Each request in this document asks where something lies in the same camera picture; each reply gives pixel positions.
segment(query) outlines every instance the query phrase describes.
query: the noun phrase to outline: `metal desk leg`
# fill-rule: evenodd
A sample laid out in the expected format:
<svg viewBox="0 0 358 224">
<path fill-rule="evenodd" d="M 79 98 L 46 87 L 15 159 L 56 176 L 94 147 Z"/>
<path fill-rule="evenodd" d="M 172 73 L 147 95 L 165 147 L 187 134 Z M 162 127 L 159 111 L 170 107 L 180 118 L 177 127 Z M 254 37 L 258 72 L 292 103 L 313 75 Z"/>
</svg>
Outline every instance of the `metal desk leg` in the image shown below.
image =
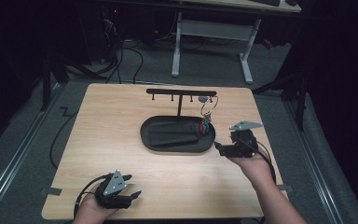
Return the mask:
<svg viewBox="0 0 358 224">
<path fill-rule="evenodd" d="M 246 48 L 246 51 L 244 53 L 240 54 L 243 75 L 245 76 L 245 82 L 247 84 L 253 83 L 251 71 L 249 69 L 249 64 L 248 64 L 248 56 L 249 56 L 249 53 L 251 52 L 252 45 L 255 42 L 255 36 L 257 35 L 257 31 L 258 31 L 258 27 L 260 26 L 260 22 L 261 22 L 260 19 L 255 21 L 255 25 L 254 25 L 251 35 L 249 37 L 248 46 Z"/>
<path fill-rule="evenodd" d="M 179 76 L 181 32 L 182 32 L 182 12 L 178 12 L 178 22 L 176 27 L 176 46 L 175 46 L 175 52 L 173 53 L 173 62 L 172 62 L 173 77 Z"/>
</svg>

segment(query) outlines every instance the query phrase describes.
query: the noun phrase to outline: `gray carpet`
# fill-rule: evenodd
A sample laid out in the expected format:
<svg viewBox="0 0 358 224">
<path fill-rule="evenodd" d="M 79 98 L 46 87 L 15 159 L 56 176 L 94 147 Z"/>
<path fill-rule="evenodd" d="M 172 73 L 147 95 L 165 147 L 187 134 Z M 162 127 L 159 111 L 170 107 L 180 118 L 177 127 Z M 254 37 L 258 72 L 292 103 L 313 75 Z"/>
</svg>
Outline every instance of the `gray carpet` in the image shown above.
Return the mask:
<svg viewBox="0 0 358 224">
<path fill-rule="evenodd" d="M 225 45 L 225 48 L 230 47 L 235 51 L 240 44 L 232 43 Z M 126 44 L 126 47 L 132 46 L 134 48 L 123 50 L 123 62 L 119 67 L 122 82 L 132 82 L 133 75 L 136 73 L 138 65 L 141 64 L 141 56 L 133 51 L 135 49 L 142 54 L 143 58 L 142 68 L 136 77 L 140 83 L 228 86 L 250 89 L 272 81 L 290 49 L 290 46 L 283 46 L 267 50 L 263 46 L 255 45 L 249 58 L 254 84 L 249 86 L 244 82 L 237 53 L 227 53 L 220 49 L 211 51 L 211 49 L 217 49 L 216 44 L 204 44 L 197 50 L 192 49 L 197 46 L 197 43 L 184 44 L 181 74 L 176 78 L 171 77 L 172 45 L 169 45 L 168 42 L 159 42 L 154 47 L 145 46 L 142 43 L 136 45 L 134 42 Z M 101 65 L 94 65 L 91 69 L 100 67 Z M 71 80 L 66 86 L 61 86 L 54 91 L 56 100 L 36 133 L 25 160 L 0 201 L 0 223 L 64 222 L 62 220 L 45 220 L 41 217 L 46 196 L 41 195 L 40 190 L 43 187 L 49 187 L 55 175 L 55 169 L 49 161 L 50 146 L 54 137 L 68 120 L 66 116 L 78 110 L 85 90 L 92 82 L 97 81 L 86 77 L 71 76 Z M 110 82 L 118 83 L 117 73 L 112 76 Z M 268 91 L 265 94 L 256 95 L 255 99 L 283 182 L 293 189 L 288 192 L 289 199 L 309 223 L 331 223 L 323 200 L 320 198 L 320 192 L 315 187 L 302 142 L 296 126 L 293 124 L 293 118 L 288 113 L 288 103 L 282 102 L 277 93 Z M 0 176 L 9 165 L 11 157 L 21 145 L 21 141 L 33 121 L 40 115 L 41 96 L 42 89 L 39 84 L 34 89 L 33 97 L 13 117 L 9 127 L 2 135 L 0 139 Z M 67 107 L 66 114 L 62 107 Z M 52 155 L 55 164 L 60 161 L 74 121 L 72 119 L 63 128 L 53 147 Z M 307 101 L 304 127 L 305 132 L 301 134 L 304 134 L 310 143 L 315 160 L 324 174 L 327 185 L 331 188 L 331 194 L 337 203 L 342 223 L 358 223 L 358 203 L 325 142 L 310 99 Z M 209 223 L 239 222 L 239 220 L 209 220 Z M 189 223 L 189 220 L 176 223 Z M 255 223 L 255 221 L 244 219 L 241 223 Z"/>
</svg>

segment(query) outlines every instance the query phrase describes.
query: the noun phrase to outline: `hand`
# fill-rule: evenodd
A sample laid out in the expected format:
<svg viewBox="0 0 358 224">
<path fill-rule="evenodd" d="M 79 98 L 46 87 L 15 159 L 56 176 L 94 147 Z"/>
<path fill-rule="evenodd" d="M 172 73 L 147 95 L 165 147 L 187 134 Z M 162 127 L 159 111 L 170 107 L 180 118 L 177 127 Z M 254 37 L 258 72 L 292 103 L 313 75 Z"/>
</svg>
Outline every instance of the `hand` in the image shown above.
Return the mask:
<svg viewBox="0 0 358 224">
<path fill-rule="evenodd" d="M 98 186 L 100 185 L 95 185 L 89 192 L 95 192 Z M 117 211 L 118 209 L 102 208 L 100 205 L 98 205 L 94 194 L 89 193 L 81 202 L 73 223 L 103 223 L 107 218 L 112 216 Z"/>
<path fill-rule="evenodd" d="M 259 149 L 259 152 L 263 153 L 267 158 L 269 157 L 267 152 L 263 149 Z M 273 181 L 269 165 L 257 153 L 252 158 L 230 157 L 228 159 L 240 166 L 242 172 L 254 186 L 259 185 L 262 182 L 265 183 L 268 180 Z"/>
</svg>

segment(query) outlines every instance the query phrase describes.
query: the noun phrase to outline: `dark background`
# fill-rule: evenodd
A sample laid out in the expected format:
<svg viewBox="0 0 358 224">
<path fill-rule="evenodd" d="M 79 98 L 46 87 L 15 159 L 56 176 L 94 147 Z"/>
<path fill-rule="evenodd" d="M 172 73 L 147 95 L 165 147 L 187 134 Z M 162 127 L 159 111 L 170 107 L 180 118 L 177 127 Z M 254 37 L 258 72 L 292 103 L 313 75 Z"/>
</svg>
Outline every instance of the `dark background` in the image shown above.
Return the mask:
<svg viewBox="0 0 358 224">
<path fill-rule="evenodd" d="M 327 16 L 331 22 L 299 29 L 291 22 L 266 21 L 256 42 L 295 43 L 277 79 L 304 72 L 301 66 L 309 62 L 313 65 L 307 70 L 308 92 L 325 137 L 358 199 L 358 1 L 301 1 L 300 5 L 302 14 Z M 155 29 L 164 33 L 170 25 L 162 19 L 172 17 L 172 13 L 154 10 L 126 9 L 122 13 L 131 35 L 146 43 L 156 38 Z M 25 0 L 16 4 L 0 1 L 0 134 L 41 78 L 47 46 L 58 47 L 78 63 L 89 63 L 95 55 L 106 53 L 96 52 L 94 49 L 102 47 L 92 45 L 103 43 L 101 37 L 89 35 L 99 25 L 81 15 L 78 7 L 53 1 L 38 5 Z"/>
</svg>

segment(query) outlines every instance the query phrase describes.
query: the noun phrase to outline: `desk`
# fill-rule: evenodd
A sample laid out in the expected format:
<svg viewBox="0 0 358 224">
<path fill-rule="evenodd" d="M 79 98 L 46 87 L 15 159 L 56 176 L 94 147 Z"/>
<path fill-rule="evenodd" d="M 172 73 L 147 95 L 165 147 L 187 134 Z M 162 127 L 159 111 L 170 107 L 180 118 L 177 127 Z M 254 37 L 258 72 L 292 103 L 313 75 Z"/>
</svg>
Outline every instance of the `desk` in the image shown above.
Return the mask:
<svg viewBox="0 0 358 224">
<path fill-rule="evenodd" d="M 240 168 L 220 157 L 214 147 L 200 154 L 157 153 L 141 140 L 144 121 L 156 115 L 176 115 L 178 97 L 152 95 L 146 89 L 216 91 L 212 114 L 215 141 L 230 145 L 228 127 L 242 119 L 261 121 L 252 92 L 245 88 L 91 84 L 76 118 L 42 216 L 73 218 L 79 192 L 94 178 L 119 169 L 132 175 L 126 193 L 141 190 L 129 209 L 113 219 L 262 217 L 251 183 Z M 202 103 L 183 98 L 182 116 L 200 116 Z M 259 142 L 270 148 L 264 128 L 254 129 Z M 277 183 L 282 179 L 273 153 Z"/>
<path fill-rule="evenodd" d="M 257 10 L 270 10 L 279 12 L 295 12 L 299 13 L 301 8 L 297 5 L 295 7 L 289 6 L 284 0 L 278 7 L 272 7 L 265 4 L 259 4 L 251 1 L 244 0 L 182 0 L 181 4 L 185 3 L 197 3 L 197 4 L 209 4 L 222 7 L 245 7 Z M 249 69 L 248 57 L 252 49 L 252 45 L 255 42 L 255 37 L 259 29 L 261 20 L 256 19 L 254 25 L 238 25 L 227 24 L 220 22 L 208 22 L 208 21 L 193 21 L 182 20 L 182 13 L 178 14 L 178 22 L 176 29 L 176 45 L 173 54 L 172 61 L 172 76 L 179 76 L 180 68 L 180 41 L 181 35 L 199 35 L 206 37 L 234 39 L 240 41 L 246 41 L 246 47 L 244 52 L 240 54 L 240 62 L 242 66 L 243 75 L 245 81 L 248 84 L 253 83 L 251 71 Z"/>
</svg>

